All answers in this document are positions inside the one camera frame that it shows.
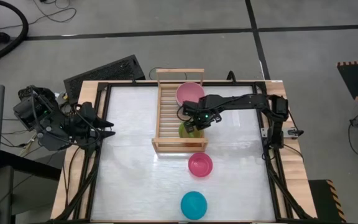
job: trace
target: black floor stripe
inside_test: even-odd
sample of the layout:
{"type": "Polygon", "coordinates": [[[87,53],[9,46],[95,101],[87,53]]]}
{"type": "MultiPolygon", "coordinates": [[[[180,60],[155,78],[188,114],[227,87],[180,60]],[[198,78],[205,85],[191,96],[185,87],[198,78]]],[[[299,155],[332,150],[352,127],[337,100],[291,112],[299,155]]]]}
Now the black floor stripe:
{"type": "MultiPolygon", "coordinates": [[[[309,27],[266,27],[257,28],[258,32],[294,32],[294,31],[319,31],[319,30],[351,30],[358,29],[358,25],[340,26],[309,26],[309,27]]],[[[192,35],[192,34],[238,34],[254,32],[253,28],[219,28],[197,30],[166,30],[145,32],[121,32],[104,34],[73,34],[73,35],[43,35],[30,36],[27,40],[71,40],[71,39],[98,39],[115,37],[153,37],[161,35],[192,35]]]]}
{"type": "Polygon", "coordinates": [[[251,5],[251,1],[246,0],[246,5],[247,5],[247,10],[248,10],[249,20],[250,20],[250,23],[251,23],[252,33],[254,35],[256,51],[258,53],[258,58],[259,58],[261,66],[262,66],[262,72],[264,74],[264,78],[266,80],[270,80],[269,69],[267,68],[267,62],[266,62],[266,58],[265,58],[265,53],[264,53],[264,49],[262,47],[262,42],[260,41],[258,27],[257,27],[257,24],[256,24],[255,14],[254,14],[254,10],[253,10],[252,5],[251,5]]]}
{"type": "Polygon", "coordinates": [[[151,37],[161,35],[192,35],[192,34],[238,34],[252,32],[251,28],[222,28],[222,29],[198,29],[198,30],[166,30],[146,32],[122,32],[107,34],[78,34],[78,35],[46,35],[28,37],[27,40],[71,40],[71,39],[97,39],[114,37],[151,37]]]}
{"type": "Polygon", "coordinates": [[[271,27],[271,28],[259,28],[258,31],[259,32],[292,32],[292,31],[349,30],[349,29],[358,29],[358,25],[271,27]]]}

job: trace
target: black keyboard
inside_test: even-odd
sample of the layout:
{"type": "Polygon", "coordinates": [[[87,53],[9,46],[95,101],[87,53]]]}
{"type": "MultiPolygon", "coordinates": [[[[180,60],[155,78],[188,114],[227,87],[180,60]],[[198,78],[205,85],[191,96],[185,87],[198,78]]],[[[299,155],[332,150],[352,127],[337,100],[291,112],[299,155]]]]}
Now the black keyboard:
{"type": "Polygon", "coordinates": [[[135,55],[103,65],[64,80],[70,104],[78,102],[82,83],[87,80],[145,80],[145,77],[135,55]]]}

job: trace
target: wooden frame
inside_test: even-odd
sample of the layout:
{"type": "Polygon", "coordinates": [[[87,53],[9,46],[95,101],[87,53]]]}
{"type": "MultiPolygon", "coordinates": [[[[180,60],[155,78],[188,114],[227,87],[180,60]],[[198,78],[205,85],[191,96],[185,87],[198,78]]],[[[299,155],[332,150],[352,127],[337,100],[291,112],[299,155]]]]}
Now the wooden frame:
{"type": "Polygon", "coordinates": [[[176,102],[176,89],[181,83],[161,83],[161,73],[199,73],[203,84],[204,69],[157,69],[157,124],[152,144],[156,153],[160,152],[204,152],[208,140],[203,138],[180,138],[178,128],[181,120],[177,117],[179,106],[176,102]]]}

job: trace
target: green cup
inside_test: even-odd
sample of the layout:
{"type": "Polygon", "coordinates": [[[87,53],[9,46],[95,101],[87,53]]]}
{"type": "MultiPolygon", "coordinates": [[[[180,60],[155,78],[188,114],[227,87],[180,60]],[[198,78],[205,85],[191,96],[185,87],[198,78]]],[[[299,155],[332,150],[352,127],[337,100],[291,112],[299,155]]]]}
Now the green cup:
{"type": "Polygon", "coordinates": [[[187,133],[183,122],[179,125],[179,137],[181,138],[202,138],[203,136],[203,130],[198,131],[197,128],[194,128],[194,131],[192,133],[187,133]]]}

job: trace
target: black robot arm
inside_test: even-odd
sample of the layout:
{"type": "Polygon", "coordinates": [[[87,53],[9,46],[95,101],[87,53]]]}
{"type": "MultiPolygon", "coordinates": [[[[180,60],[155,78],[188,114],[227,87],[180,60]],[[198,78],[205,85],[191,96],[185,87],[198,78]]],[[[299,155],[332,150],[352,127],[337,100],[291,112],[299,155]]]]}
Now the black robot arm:
{"type": "Polygon", "coordinates": [[[202,130],[211,126],[211,122],[220,122],[221,112],[225,110],[258,109],[269,120],[271,126],[268,130],[268,141],[273,148],[283,147],[283,122],[288,119],[288,100],[277,95],[246,94],[242,96],[221,97],[219,95],[207,95],[200,98],[198,103],[185,101],[183,103],[183,115],[190,117],[185,121],[188,133],[194,131],[194,127],[202,130]]]}

